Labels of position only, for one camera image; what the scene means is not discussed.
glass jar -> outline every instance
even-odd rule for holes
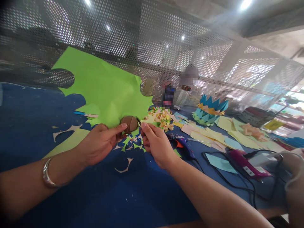
[[[187,100],[191,89],[192,89],[191,87],[186,85],[181,86],[181,92],[174,105],[175,110],[180,111],[184,107],[185,101]]]

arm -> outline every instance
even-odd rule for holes
[[[48,166],[50,179],[57,185],[71,181],[89,165],[102,161],[116,145],[126,124],[109,129],[97,125],[74,149],[52,158]],[[48,158],[0,173],[0,199],[10,220],[25,212],[56,192],[47,187],[42,170]]]
[[[243,199],[181,160],[160,128],[142,123],[144,146],[183,189],[208,227],[273,227]]]

bracelet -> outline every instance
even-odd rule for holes
[[[48,161],[45,163],[44,165],[44,168],[43,168],[43,180],[44,180],[44,183],[48,186],[48,187],[51,187],[51,188],[60,188],[60,187],[63,187],[65,185],[67,185],[68,183],[65,183],[63,185],[57,185],[55,184],[54,182],[51,181],[49,175],[48,175],[48,165],[51,161],[53,157],[49,158]]]

table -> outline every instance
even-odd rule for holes
[[[84,104],[84,98],[78,94],[65,97],[56,90],[22,89],[3,84],[0,171],[43,158],[73,133],[58,135],[55,143],[53,132],[80,124],[83,129],[90,130],[84,116],[73,114],[73,110]],[[188,112],[182,111],[181,114],[190,117],[189,111],[193,109],[186,108]],[[216,125],[211,129],[227,135]],[[183,134],[177,126],[172,133]],[[190,142],[190,146],[206,175],[249,202],[248,192],[228,186],[203,159],[203,151],[213,152],[215,149],[199,142]],[[126,158],[133,158],[129,171],[116,172],[114,167],[119,169]],[[189,163],[199,168],[194,162]],[[236,174],[221,172],[234,185],[250,187]],[[254,184],[259,194],[268,197],[273,178],[264,179],[263,184],[254,181]],[[256,204],[261,209],[286,208],[283,183],[278,184],[271,202],[257,197]],[[137,148],[126,152],[113,150],[102,162],[84,170],[69,185],[28,212],[19,223],[33,227],[160,227],[199,219],[174,179],[158,167],[149,153]]]

perforated metal mesh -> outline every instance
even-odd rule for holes
[[[269,108],[304,67],[191,15],[152,0],[17,0],[0,15],[1,81],[68,88],[74,77],[51,67],[67,46],[138,75],[145,96],[162,99],[181,71],[199,71],[187,105],[202,94],[231,97],[230,112]]]

